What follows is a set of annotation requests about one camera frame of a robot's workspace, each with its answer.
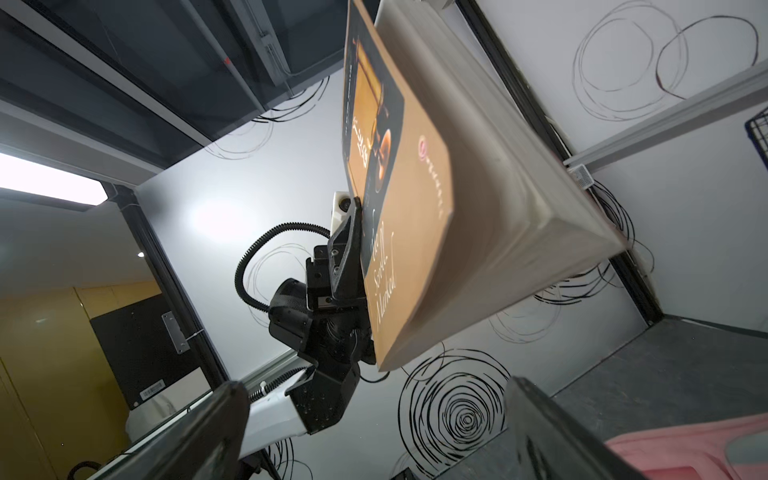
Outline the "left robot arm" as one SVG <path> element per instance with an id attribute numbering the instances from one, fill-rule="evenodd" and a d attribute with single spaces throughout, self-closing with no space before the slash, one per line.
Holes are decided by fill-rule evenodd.
<path id="1" fill-rule="evenodd" d="M 244 456 L 284 439 L 316 434 L 343 417 L 361 379 L 359 365 L 376 362 L 360 265 L 363 208 L 357 197 L 336 199 L 332 229 L 306 222 L 279 224 L 259 237 L 235 270 L 235 290 L 248 306 L 267 314 L 269 333 L 308 362 L 268 383 L 252 397 L 241 446 Z M 245 287 L 246 268 L 274 237 L 289 231 L 318 234 L 306 261 L 305 281 L 285 280 L 269 303 Z"/>

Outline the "brown book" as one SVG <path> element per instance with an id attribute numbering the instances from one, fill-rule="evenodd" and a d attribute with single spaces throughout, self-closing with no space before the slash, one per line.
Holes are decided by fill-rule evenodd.
<path id="1" fill-rule="evenodd" d="M 380 370 L 627 243 L 429 4 L 349 5 L 342 151 Z"/>

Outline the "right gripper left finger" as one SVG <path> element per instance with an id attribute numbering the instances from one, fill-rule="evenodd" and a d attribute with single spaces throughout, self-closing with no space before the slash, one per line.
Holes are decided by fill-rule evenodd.
<path id="1" fill-rule="evenodd" d="M 250 402 L 237 381 L 220 385 L 200 405 L 97 479 L 234 479 Z"/>

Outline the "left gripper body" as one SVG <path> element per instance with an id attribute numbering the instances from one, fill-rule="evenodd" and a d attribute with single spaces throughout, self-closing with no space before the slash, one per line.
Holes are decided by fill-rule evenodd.
<path id="1" fill-rule="evenodd" d="M 360 381 L 359 363 L 376 362 L 362 233 L 363 208 L 354 198 L 341 225 L 307 260 L 306 280 L 284 281 L 268 307 L 269 333 L 312 365 L 287 391 L 310 435 L 342 419 Z"/>

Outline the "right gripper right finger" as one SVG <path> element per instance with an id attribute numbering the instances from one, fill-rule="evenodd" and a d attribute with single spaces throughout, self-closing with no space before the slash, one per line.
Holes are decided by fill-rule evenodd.
<path id="1" fill-rule="evenodd" d="M 505 394 L 522 479 L 643 477 L 530 380 L 512 377 Z"/>

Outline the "pink student backpack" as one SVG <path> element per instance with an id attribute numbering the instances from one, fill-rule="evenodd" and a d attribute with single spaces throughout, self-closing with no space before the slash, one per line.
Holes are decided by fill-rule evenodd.
<path id="1" fill-rule="evenodd" d="M 765 479 L 767 415 L 619 435 L 606 446 L 647 479 Z"/>

